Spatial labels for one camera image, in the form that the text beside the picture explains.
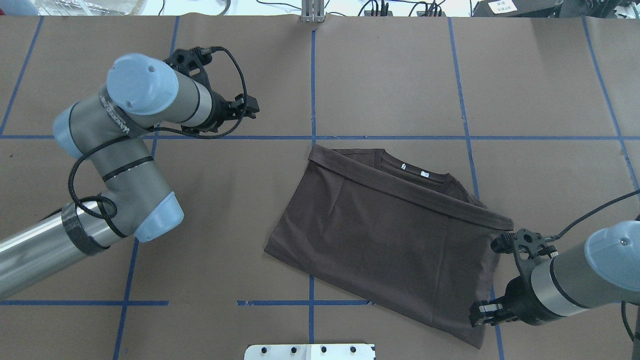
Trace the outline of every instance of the black cable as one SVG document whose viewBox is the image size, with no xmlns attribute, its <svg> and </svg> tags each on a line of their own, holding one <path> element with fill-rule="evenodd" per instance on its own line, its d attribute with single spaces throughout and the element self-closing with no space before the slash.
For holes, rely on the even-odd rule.
<svg viewBox="0 0 640 360">
<path fill-rule="evenodd" d="M 364 3 L 364 5 L 362 5 L 362 7 L 360 8 L 360 11 L 358 12 L 357 16 L 360 16 L 362 14 L 362 12 L 364 11 L 364 8 L 371 3 L 371 15 L 373 16 L 373 3 L 376 3 L 376 7 L 378 7 L 378 2 L 377 0 L 368 0 L 366 3 Z"/>
<path fill-rule="evenodd" d="M 164 11 L 164 0 L 162 0 L 162 8 L 160 8 L 160 11 L 158 11 L 158 16 L 160 16 L 160 14 Z"/>
<path fill-rule="evenodd" d="M 94 196 L 87 196 L 87 197 L 81 197 L 80 199 L 81 202 L 86 202 L 86 201 L 96 201 L 96 202 L 109 202 L 109 204 L 112 204 L 113 201 L 111 201 L 111 199 L 101 196 L 101 195 L 94 195 Z M 52 217 L 53 215 L 59 213 L 62 211 L 62 208 L 57 209 L 56 211 L 53 211 L 51 214 L 43 217 L 40 219 L 40 221 L 45 220 L 46 218 Z"/>
<path fill-rule="evenodd" d="M 292 4 L 287 4 L 287 3 L 265 3 L 264 1 L 261 0 L 256 0 L 256 2 L 260 3 L 260 4 L 265 4 L 265 5 L 284 5 L 284 6 L 290 6 L 294 9 L 298 9 L 298 10 L 302 10 L 302 8 L 298 8 L 297 6 L 294 6 Z"/>
<path fill-rule="evenodd" d="M 631 197 L 631 196 L 633 196 L 633 195 L 637 195 L 637 194 L 639 194 L 639 193 L 640 193 L 640 190 L 636 190 L 636 191 L 634 191 L 634 192 L 630 192 L 630 193 L 628 193 L 628 194 L 626 194 L 626 195 L 622 195 L 621 197 L 615 198 L 615 199 L 613 199 L 613 200 L 611 200 L 611 201 L 607 201 L 607 202 L 605 202 L 604 204 L 600 205 L 599 207 L 597 207 L 597 208 L 595 208 L 595 209 L 593 209 L 593 210 L 589 211 L 588 213 L 586 213 L 586 214 L 582 215 L 582 216 L 581 216 L 580 218 L 578 218 L 576 221 L 574 221 L 574 222 L 570 223 L 570 224 L 569 224 L 569 226 L 565 227 L 565 229 L 564 229 L 564 230 L 562 230 L 558 235 L 551 236 L 551 238 L 552 238 L 553 240 L 558 240 L 558 239 L 560 239 L 561 237 L 563 237 L 563 236 L 564 236 L 564 234 L 566 234 L 566 233 L 567 233 L 567 231 L 571 230 L 571 228 L 572 228 L 572 227 L 576 226 L 579 222 L 583 221 L 584 219 L 586 219 L 586 218 L 590 217 L 591 215 L 593 215 L 593 214 L 597 213 L 598 211 L 600 211 L 600 210 L 602 210 L 602 209 L 606 208 L 606 207 L 607 207 L 607 206 L 609 206 L 609 205 L 613 205 L 613 204 L 617 203 L 618 201 L 624 200 L 624 199 L 626 199 L 626 198 L 628 198 L 628 197 Z"/>
<path fill-rule="evenodd" d="M 107 197 L 103 197 L 103 196 L 99 196 L 96 197 L 96 201 L 97 198 L 100 198 L 99 200 L 102 202 L 106 202 L 108 203 L 112 208 L 113 211 L 111 213 L 108 213 L 106 215 L 100 214 L 100 213 L 96 213 L 92 210 L 90 210 L 89 208 L 87 208 L 83 203 L 81 199 L 78 199 L 78 196 L 76 195 L 76 189 L 74 188 L 74 179 L 76 178 L 76 172 L 78 171 L 78 168 L 80 167 L 80 164 L 84 161 L 87 160 L 91 155 L 95 154 L 96 152 L 104 149 L 107 146 L 113 145 L 114 143 L 118 143 L 118 142 L 123 142 L 125 140 L 129 140 L 130 138 L 128 136 L 121 136 L 119 138 L 115 138 L 113 140 L 109 140 L 105 143 L 102 143 L 96 147 L 94 147 L 93 149 L 89 150 L 88 152 L 84 153 L 74 164 L 74 166 L 71 168 L 71 173 L 69 174 L 69 180 L 67 183 L 67 187 L 69 190 L 69 195 L 71 196 L 71 200 L 74 202 L 74 204 L 78 207 L 81 208 L 85 213 L 95 217 L 95 218 L 101 218 L 101 219 L 110 219 L 116 216 L 116 214 L 118 213 L 118 209 L 116 207 L 116 204 L 109 198 Z"/>
<path fill-rule="evenodd" d="M 631 341 L 634 340 L 634 332 L 631 331 L 631 326 L 629 326 L 629 320 L 627 319 L 627 302 L 623 301 L 620 303 L 620 313 L 622 315 L 622 324 L 625 326 L 627 330 L 627 334 L 629 334 L 629 338 Z"/>
<path fill-rule="evenodd" d="M 226 0 L 225 1 L 225 9 L 222 10 L 219 14 L 217 14 L 216 16 L 222 16 L 225 15 L 227 13 L 227 11 L 229 11 L 229 8 L 231 7 L 231 0 Z"/>
<path fill-rule="evenodd" d="M 427 2 L 425 1 L 418 1 L 417 3 L 414 4 L 413 8 L 411 8 L 411 11 L 409 12 L 408 16 L 411 16 L 411 14 L 413 14 L 413 10 L 415 9 L 415 7 L 420 4 L 424 4 L 424 12 L 426 13 L 427 9 L 429 8 L 429 4 L 427 4 Z"/>
<path fill-rule="evenodd" d="M 170 127 L 157 127 L 156 131 L 169 131 L 170 133 L 186 135 L 186 136 L 189 136 L 189 137 L 192 137 L 192 138 L 198 138 L 198 139 L 219 139 L 222 136 L 229 135 L 233 130 L 237 129 L 237 127 L 242 122 L 244 114 L 246 113 L 246 99 L 247 99 L 247 96 L 248 96 L 247 93 L 246 93 L 246 83 L 244 82 L 244 74 L 242 73 L 242 70 L 240 69 L 240 65 L 238 65 L 238 62 L 236 61 L 234 56 L 231 55 L 231 52 L 229 52 L 229 50 L 225 49 L 222 46 L 212 46 L 210 49 L 211 49 L 211 53 L 215 53 L 216 51 L 225 52 L 227 54 L 227 56 L 231 59 L 231 61 L 234 63 L 234 65 L 236 66 L 236 70 L 238 71 L 238 75 L 240 75 L 240 82 L 242 82 L 242 91 L 243 91 L 243 101 L 244 101 L 244 103 L 243 103 L 242 108 L 240 109 L 240 114 L 238 115 L 238 121 L 236 122 L 235 125 L 233 125 L 233 127 L 231 127 L 231 129 L 225 131 L 222 134 L 218 134 L 218 135 L 198 135 L 198 134 L 193 134 L 193 133 L 187 133 L 187 132 L 181 131 L 181 130 L 172 129 Z"/>
</svg>

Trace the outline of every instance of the black tape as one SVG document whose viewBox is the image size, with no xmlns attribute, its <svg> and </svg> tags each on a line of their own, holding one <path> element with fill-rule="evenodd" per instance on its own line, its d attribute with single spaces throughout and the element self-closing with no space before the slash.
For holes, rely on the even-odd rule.
<svg viewBox="0 0 640 360">
<path fill-rule="evenodd" d="M 153 157 L 151 156 L 147 156 L 146 158 L 140 158 L 136 161 L 132 161 L 126 165 L 122 165 L 121 167 L 115 169 L 112 172 L 109 172 L 108 174 L 106 174 L 105 176 L 102 177 L 102 181 L 107 181 L 109 179 L 111 179 L 112 177 L 117 176 L 118 174 L 125 172 L 131 168 L 137 167 L 140 164 L 144 164 L 144 163 L 148 163 L 149 161 L 153 161 Z"/>
<path fill-rule="evenodd" d="M 103 86 L 98 92 L 98 99 L 100 100 L 100 105 L 107 111 L 109 117 L 113 122 L 125 133 L 128 137 L 135 139 L 147 134 L 153 130 L 153 127 L 145 129 L 140 127 L 135 121 L 133 121 L 122 109 L 116 105 L 109 93 L 107 92 L 107 87 Z"/>
<path fill-rule="evenodd" d="M 104 247 L 95 241 L 91 236 L 87 235 L 86 231 L 80 223 L 80 219 L 76 213 L 76 205 L 73 202 L 65 205 L 62 208 L 62 226 L 64 226 L 67 235 L 71 239 L 71 242 L 86 255 L 93 256 L 102 252 L 109 247 Z"/>
</svg>

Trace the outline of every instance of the brown t-shirt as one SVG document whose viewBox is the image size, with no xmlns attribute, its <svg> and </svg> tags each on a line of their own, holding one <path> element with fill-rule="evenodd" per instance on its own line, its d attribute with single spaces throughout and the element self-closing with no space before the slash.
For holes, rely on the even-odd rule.
<svg viewBox="0 0 640 360">
<path fill-rule="evenodd" d="M 314 145 L 268 254 L 479 348 L 469 307 L 490 297 L 498 255 L 513 229 L 450 174 L 383 149 Z"/>
</svg>

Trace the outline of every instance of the blue tape line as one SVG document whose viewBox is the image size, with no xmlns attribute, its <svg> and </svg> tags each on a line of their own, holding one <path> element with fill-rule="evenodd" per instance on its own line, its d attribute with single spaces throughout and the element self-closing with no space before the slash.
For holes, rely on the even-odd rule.
<svg viewBox="0 0 640 360">
<path fill-rule="evenodd" d="M 178 36 L 178 26 L 180 25 L 180 16 L 175 17 L 175 23 L 173 24 L 173 36 L 171 37 L 171 47 L 169 48 L 169 56 L 173 54 L 175 50 L 175 39 Z"/>
<path fill-rule="evenodd" d="M 458 66 L 458 54 L 456 52 L 456 40 L 453 34 L 453 21 L 451 18 L 447 18 L 449 21 L 449 38 L 451 39 L 451 52 L 453 55 L 453 66 L 456 70 L 456 82 L 458 83 L 458 97 L 460 98 L 460 111 L 462 114 L 462 120 L 465 127 L 465 139 L 467 141 L 467 152 L 469 156 L 469 165 L 471 167 L 471 179 L 474 184 L 474 193 L 479 198 L 479 190 L 476 176 L 476 164 L 474 163 L 473 150 L 471 148 L 471 136 L 469 133 L 469 124 L 467 122 L 467 109 L 465 107 L 465 97 L 462 94 L 462 80 L 460 79 L 460 67 Z"/>
<path fill-rule="evenodd" d="M 318 140 L 464 140 L 464 136 L 396 136 L 396 135 L 335 135 L 316 136 Z"/>
<path fill-rule="evenodd" d="M 316 278 L 309 275 L 309 343 L 315 342 L 314 337 L 314 302 L 316 300 Z"/>
<path fill-rule="evenodd" d="M 316 31 L 311 31 L 311 143 L 316 143 Z"/>
<path fill-rule="evenodd" d="M 311 31 L 311 144 L 316 144 L 316 29 Z M 314 301 L 316 280 L 309 275 L 309 343 L 314 339 Z"/>
<path fill-rule="evenodd" d="M 166 300 L 4 300 L 0 306 L 169 306 Z"/>
<path fill-rule="evenodd" d="M 150 140 L 155 138 L 155 135 L 145 135 L 144 139 Z M 192 138 L 186 135 L 159 135 L 160 139 L 167 140 L 200 140 L 197 138 Z M 226 135 L 217 140 L 311 140 L 311 136 L 309 135 Z"/>
<path fill-rule="evenodd" d="M 41 139 L 52 140 L 53 135 L 0 135 L 0 139 Z M 156 135 L 145 135 L 143 139 L 153 140 Z M 184 135 L 158 135 L 158 139 L 165 140 L 199 140 Z M 577 140 L 577 141 L 618 141 L 617 136 L 511 136 L 511 135 L 470 135 L 471 140 Z M 219 140 L 311 140 L 309 135 L 227 135 Z M 396 136 L 396 135 L 318 135 L 316 140 L 466 140 L 460 135 L 426 135 L 426 136 Z M 622 136 L 625 141 L 638 141 L 640 136 Z"/>
<path fill-rule="evenodd" d="M 462 81 L 460 79 L 460 68 L 458 67 L 458 54 L 456 53 L 456 40 L 453 33 L 453 21 L 451 18 L 447 18 L 449 21 L 449 38 L 451 39 L 451 51 L 453 53 L 453 65 L 456 70 L 456 81 L 458 83 L 458 97 L 460 98 L 460 111 L 462 113 L 462 119 L 465 126 L 465 138 L 467 141 L 467 152 L 469 156 L 469 167 L 471 168 L 471 178 L 474 184 L 474 193 L 478 199 L 480 199 L 480 191 L 478 190 L 478 182 L 476 176 L 476 164 L 474 162 L 473 150 L 471 148 L 471 134 L 469 132 L 469 125 L 467 122 L 467 109 L 465 107 L 465 98 L 462 94 Z M 493 291 L 493 285 L 491 287 L 492 297 L 495 295 Z M 500 360 L 504 360 L 504 349 L 502 347 L 502 333 L 500 327 L 495 327 L 495 337 L 498 346 L 498 355 Z"/>
<path fill-rule="evenodd" d="M 613 112 L 613 106 L 611 106 L 611 99 L 609 98 L 609 92 L 607 91 L 607 87 L 604 85 L 604 80 L 602 79 L 602 74 L 600 73 L 600 67 L 598 66 L 598 60 L 596 59 L 596 54 L 593 52 L 593 45 L 591 44 L 591 35 L 589 35 L 589 27 L 587 26 L 587 18 L 585 16 L 582 17 L 582 27 L 584 28 L 584 34 L 587 37 L 587 45 L 589 46 L 589 53 L 591 54 L 593 67 L 596 70 L 596 75 L 598 76 L 600 87 L 602 88 L 602 94 L 604 95 L 604 99 L 607 103 L 607 108 L 609 109 L 609 115 L 611 116 L 611 120 L 613 121 L 613 127 L 616 129 L 616 134 L 618 135 L 620 146 L 622 147 L 622 151 L 625 155 L 625 162 L 627 163 L 627 168 L 629 169 L 629 173 L 631 174 L 631 180 L 633 181 L 636 190 L 638 190 L 639 187 L 638 187 L 638 181 L 636 178 L 636 172 L 634 171 L 633 165 L 631 165 L 631 160 L 629 159 L 629 153 L 627 152 L 627 146 L 625 145 L 625 141 L 622 139 L 622 132 L 620 131 L 620 125 L 618 124 L 618 119 L 616 118 L 615 112 Z"/>
<path fill-rule="evenodd" d="M 13 101 L 15 100 L 15 96 L 18 94 L 18 88 L 20 88 L 20 83 L 22 82 L 24 71 L 27 69 L 27 64 L 29 63 L 29 59 L 31 58 L 31 54 L 33 53 L 33 48 L 36 45 L 36 39 L 38 38 L 38 34 L 40 34 L 40 28 L 42 27 L 43 21 L 44 21 L 44 16 L 40 16 L 40 20 L 38 21 L 38 26 L 36 27 L 35 33 L 33 33 L 33 38 L 31 39 L 31 45 L 29 46 L 29 51 L 27 51 L 27 56 L 24 58 L 24 63 L 22 64 L 22 68 L 20 69 L 18 80 L 16 80 L 15 86 L 13 87 L 13 92 L 11 93 L 11 97 L 9 98 L 9 104 L 7 104 L 6 106 L 6 111 L 4 112 L 4 118 L 2 119 L 2 124 L 0 124 L 0 135 L 2 135 L 2 133 L 4 132 L 4 127 L 6 126 L 6 122 L 9 120 L 9 114 L 11 113 L 11 108 L 13 107 Z"/>
<path fill-rule="evenodd" d="M 120 312 L 120 323 L 118 324 L 118 336 L 116 337 L 116 345 L 113 349 L 113 359 L 117 360 L 120 356 L 120 344 L 122 343 L 122 335 L 124 333 L 124 324 L 127 319 L 127 304 L 129 301 L 129 295 L 131 294 L 131 283 L 133 282 L 133 270 L 136 265 L 136 258 L 138 256 L 138 239 L 133 244 L 133 251 L 131 252 L 131 263 L 129 265 L 129 275 L 127 276 L 127 287 L 124 291 L 124 304 L 122 304 L 122 310 Z"/>
<path fill-rule="evenodd" d="M 470 135 L 471 140 L 617 140 L 615 136 L 483 136 Z"/>
<path fill-rule="evenodd" d="M 175 39 L 177 38 L 179 24 L 180 24 L 180 16 L 176 16 L 175 23 L 173 25 L 173 36 L 171 39 L 171 47 L 169 50 L 169 55 L 171 55 L 173 53 L 173 50 L 175 49 Z M 159 138 L 159 131 L 156 131 L 156 133 L 154 134 L 154 143 L 153 143 L 153 146 L 151 146 L 151 156 L 153 157 L 155 157 L 156 155 L 158 138 Z M 131 284 L 133 283 L 133 274 L 134 274 L 134 269 L 136 267 L 136 259 L 138 257 L 139 244 L 140 242 L 138 241 L 138 239 L 136 239 L 133 244 L 133 251 L 131 252 L 131 264 L 129 265 L 129 274 L 127 276 L 127 287 L 124 293 L 124 304 L 122 305 L 122 312 L 120 313 L 120 324 L 118 326 L 118 336 L 116 337 L 116 345 L 115 345 L 115 348 L 113 349 L 113 360 L 117 360 L 118 357 L 120 356 L 120 345 L 122 344 L 124 324 L 127 319 L 127 306 L 129 303 L 129 296 L 131 295 Z"/>
<path fill-rule="evenodd" d="M 309 306 L 309 300 L 238 300 L 238 306 Z M 313 300 L 314 306 L 374 305 L 369 300 Z"/>
</svg>

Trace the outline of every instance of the metal bracket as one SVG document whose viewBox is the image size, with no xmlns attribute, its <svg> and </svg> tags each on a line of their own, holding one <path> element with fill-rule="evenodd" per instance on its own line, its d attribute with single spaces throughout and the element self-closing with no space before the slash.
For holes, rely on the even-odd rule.
<svg viewBox="0 0 640 360">
<path fill-rule="evenodd" d="M 244 360 L 375 360 L 373 344 L 252 345 Z"/>
<path fill-rule="evenodd" d="M 324 22 L 324 0 L 302 0 L 302 22 Z"/>
</svg>

